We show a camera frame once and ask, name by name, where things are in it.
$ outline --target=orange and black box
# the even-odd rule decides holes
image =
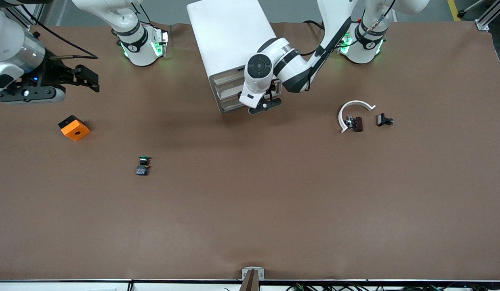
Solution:
[[[58,123],[58,126],[66,137],[74,141],[78,141],[90,133],[90,129],[84,122],[73,115]]]

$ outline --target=metal frame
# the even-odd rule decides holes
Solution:
[[[500,0],[492,4],[485,13],[475,20],[479,31],[488,31],[489,23],[500,14]]]

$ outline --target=yellow floor tape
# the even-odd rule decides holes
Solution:
[[[455,21],[460,21],[460,19],[457,16],[458,10],[456,9],[455,0],[447,0],[447,4],[449,5],[449,9],[451,10],[451,14],[453,15],[453,19]]]

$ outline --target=white bracket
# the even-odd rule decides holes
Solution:
[[[342,106],[342,108],[340,109],[340,113],[338,114],[338,122],[340,123],[340,127],[342,127],[342,133],[344,133],[349,128],[345,124],[345,121],[343,118],[344,109],[349,105],[361,105],[361,106],[365,107],[366,109],[368,109],[368,111],[370,111],[376,107],[376,105],[371,106],[368,103],[366,103],[364,101],[360,101],[360,100],[349,101],[346,104],[344,104]]]
[[[265,279],[265,269],[261,267],[246,267],[243,268],[241,271],[241,280],[245,280],[246,273],[250,271],[251,269],[255,269],[257,272],[259,280],[264,280]]]

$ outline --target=orange block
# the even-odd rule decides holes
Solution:
[[[73,115],[58,123],[58,126],[66,137],[74,141],[78,141],[90,133],[90,129],[84,125],[83,121]]]

